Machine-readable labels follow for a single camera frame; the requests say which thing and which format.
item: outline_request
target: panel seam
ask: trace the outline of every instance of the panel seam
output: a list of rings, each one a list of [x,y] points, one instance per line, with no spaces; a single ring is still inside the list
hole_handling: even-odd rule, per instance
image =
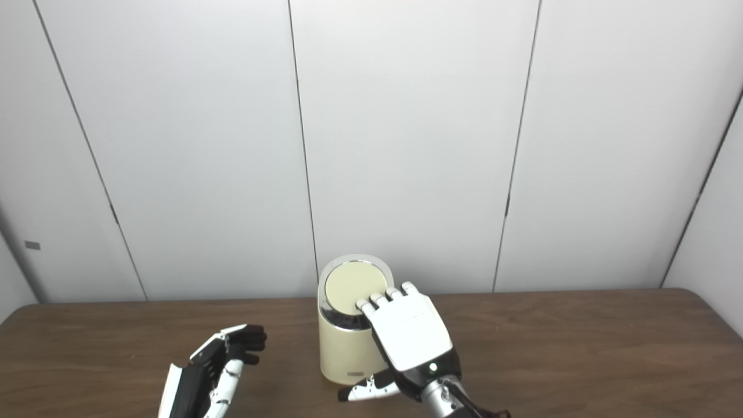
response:
[[[302,155],[305,159],[305,180],[307,182],[307,203],[310,208],[310,230],[312,233],[312,252],[315,257],[315,281],[319,283],[319,268],[317,266],[317,244],[315,242],[315,221],[312,214],[312,196],[310,193],[310,172],[307,162],[307,144],[305,140],[305,121],[302,117],[302,97],[299,93],[299,71],[296,66],[296,46],[294,44],[294,22],[291,15],[291,0],[286,1],[289,10],[289,32],[291,34],[291,53],[294,60],[294,80],[296,82],[296,104],[299,109],[299,130],[302,133]]]
[[[521,141],[521,131],[524,125],[524,111],[526,109],[526,97],[529,92],[529,82],[531,81],[531,66],[534,62],[534,48],[536,47],[536,34],[539,30],[539,17],[542,15],[542,0],[536,6],[536,19],[534,21],[534,35],[531,38],[531,51],[529,52],[529,66],[526,70],[526,83],[524,84],[524,96],[521,102],[521,115],[519,116],[519,130],[516,132],[516,146],[513,149],[513,160],[511,161],[511,173],[508,179],[508,195],[507,201],[511,203],[511,188],[513,187],[513,173],[516,171],[516,157],[519,154],[519,142]],[[496,291],[496,281],[498,280],[498,268],[501,264],[501,253],[503,252],[503,235],[506,230],[506,220],[508,219],[507,214],[503,216],[503,224],[501,225],[501,239],[498,244],[498,257],[496,258],[496,273],[493,275],[493,290]]]
[[[56,64],[56,69],[59,72],[59,76],[62,78],[62,84],[65,87],[65,91],[67,92],[67,97],[70,99],[70,104],[72,105],[72,110],[75,113],[75,118],[77,119],[77,124],[80,126],[80,131],[82,131],[82,136],[85,139],[85,144],[88,146],[88,152],[91,155],[91,158],[93,159],[93,165],[95,166],[96,173],[98,174],[98,179],[100,180],[101,185],[103,186],[103,192],[106,195],[106,200],[108,200],[108,204],[113,208],[114,203],[111,201],[111,195],[108,193],[108,188],[106,187],[106,182],[103,181],[103,175],[101,175],[100,167],[98,166],[98,160],[95,158],[95,154],[93,153],[93,147],[91,147],[91,143],[88,139],[88,133],[85,131],[85,126],[82,124],[82,118],[80,117],[80,112],[77,110],[77,105],[75,104],[75,100],[72,98],[72,91],[70,91],[70,86],[67,83],[67,78],[65,77],[64,71],[62,71],[62,64],[59,62],[59,57],[56,54],[56,50],[54,49],[54,44],[51,41],[51,37],[49,36],[49,30],[47,29],[46,22],[44,21],[44,16],[42,16],[42,11],[39,8],[39,4],[37,0],[33,0],[33,7],[36,9],[36,15],[39,17],[39,22],[41,22],[42,29],[44,31],[44,36],[46,37],[47,43],[49,44],[49,49],[51,49],[52,57],[54,58],[54,63]],[[121,228],[121,223],[116,222],[117,227],[119,228],[119,234],[121,234],[121,239],[124,242],[124,247],[126,248],[126,253],[129,256],[129,261],[132,263],[132,267],[134,268],[134,274],[137,276],[137,281],[139,282],[140,288],[142,289],[142,295],[144,296],[145,300],[149,300],[147,297],[147,291],[144,289],[144,284],[142,283],[142,278],[140,277],[139,271],[137,270],[137,264],[134,263],[134,258],[132,257],[132,251],[129,249],[129,244],[126,242],[126,236],[124,235],[124,231]]]
[[[661,284],[658,286],[659,289],[663,288],[663,285],[666,283],[666,279],[668,278],[668,273],[671,272],[671,266],[673,266],[673,262],[676,260],[676,255],[678,255],[678,249],[681,247],[681,242],[684,241],[684,237],[687,235],[689,224],[691,223],[692,218],[694,217],[694,212],[696,212],[697,205],[699,205],[699,201],[701,200],[701,194],[704,192],[704,188],[707,186],[707,182],[710,180],[710,174],[712,173],[712,170],[715,167],[717,158],[720,156],[720,149],[722,149],[722,144],[725,142],[725,139],[727,138],[727,134],[728,132],[730,132],[730,127],[733,125],[733,121],[736,118],[736,114],[738,113],[738,109],[740,108],[740,105],[741,105],[741,100],[743,100],[743,87],[741,87],[741,91],[738,93],[738,101],[736,102],[735,106],[733,106],[733,113],[730,114],[730,118],[728,118],[727,120],[727,125],[725,126],[725,130],[722,132],[722,138],[720,138],[720,141],[717,144],[715,155],[712,157],[710,166],[707,168],[707,174],[704,176],[704,180],[701,183],[701,187],[699,188],[699,193],[697,194],[696,200],[694,201],[692,210],[689,212],[687,221],[684,224],[684,229],[681,230],[681,235],[679,236],[678,242],[676,243],[676,248],[673,249],[671,260],[668,262],[668,267],[666,267],[666,272],[663,275]]]

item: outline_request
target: robotic arm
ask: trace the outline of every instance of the robotic arm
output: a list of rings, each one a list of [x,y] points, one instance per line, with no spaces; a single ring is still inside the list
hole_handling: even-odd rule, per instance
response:
[[[266,334],[259,325],[238,325],[212,335],[185,368],[170,365],[158,418],[222,418],[232,402],[243,364],[258,364]]]
[[[510,418],[475,405],[460,383],[459,355],[431,299],[412,283],[402,290],[359,300],[389,369],[338,392],[341,402],[404,393],[426,405],[433,418]]]

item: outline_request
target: black and white robotic hand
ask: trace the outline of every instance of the black and white robotic hand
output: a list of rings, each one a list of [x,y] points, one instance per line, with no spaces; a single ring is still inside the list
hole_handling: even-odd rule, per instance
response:
[[[158,418],[222,418],[232,402],[243,364],[258,364],[266,334],[259,325],[238,325],[212,335],[180,368],[170,365]]]
[[[431,299],[410,282],[356,302],[371,323],[389,369],[338,392],[341,402],[404,393],[426,405],[433,418],[510,418],[470,400],[460,383],[459,355]]]

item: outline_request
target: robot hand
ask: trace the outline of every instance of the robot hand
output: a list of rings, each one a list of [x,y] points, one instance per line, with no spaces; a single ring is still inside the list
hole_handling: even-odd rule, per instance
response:
[[[510,418],[508,411],[490,412],[467,397],[459,381],[459,354],[433,302],[410,282],[401,289],[389,288],[386,295],[375,293],[356,302],[390,368],[339,390],[338,399],[356,401],[402,392],[426,404],[434,418]]]
[[[258,364],[266,334],[260,325],[238,325],[212,335],[180,368],[170,365],[158,418],[222,418],[232,402],[243,364]]]

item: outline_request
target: robot finger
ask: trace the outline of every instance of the robot finger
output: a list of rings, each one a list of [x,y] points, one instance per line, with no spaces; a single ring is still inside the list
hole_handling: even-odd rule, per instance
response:
[[[222,332],[230,341],[238,343],[247,341],[266,341],[266,333],[260,325],[243,324],[238,325],[237,327],[223,329]]]
[[[244,354],[244,351],[242,353],[231,353],[233,356],[241,356],[242,354]],[[240,380],[242,366],[243,362],[239,358],[232,358],[225,364],[222,374],[219,376],[219,382],[210,394],[211,404],[204,418],[222,418],[226,414],[227,408],[235,396],[235,389],[237,388],[237,382]]]
[[[377,305],[377,308],[381,308],[389,303],[387,297],[380,295],[379,293],[372,293],[371,296],[369,296],[369,300],[371,300],[374,305]]]
[[[266,343],[260,342],[248,342],[241,344],[247,351],[263,351],[266,348]]]
[[[341,402],[361,401],[392,396],[400,393],[395,384],[392,370],[387,369],[371,375],[353,386],[338,391],[338,400]]]
[[[243,344],[245,346],[250,346],[248,350],[251,351],[261,351],[266,346],[266,339],[267,336],[265,334],[243,334],[243,335],[235,335],[230,336],[229,342],[230,344]]]
[[[405,295],[414,295],[416,293],[420,293],[418,291],[418,288],[415,287],[415,285],[413,283],[410,283],[410,282],[405,282],[405,283],[401,284],[400,285],[400,289],[403,290],[403,292],[405,293]]]
[[[387,290],[386,290],[386,293],[387,293],[387,297],[388,297],[388,298],[389,298],[390,300],[396,300],[396,299],[399,299],[399,298],[401,298],[401,297],[405,296],[405,295],[403,295],[403,293],[402,293],[402,292],[400,292],[400,290],[399,290],[398,288],[396,288],[396,287],[388,287],[388,288],[387,288]]]
[[[231,345],[227,351],[227,362],[230,360],[239,360],[251,366],[258,364],[260,358],[255,354],[248,353],[246,350],[249,349],[242,344]]]
[[[371,319],[373,314],[377,311],[377,308],[374,307],[372,302],[369,302],[366,299],[359,299],[356,301],[356,307],[366,316],[368,319]]]

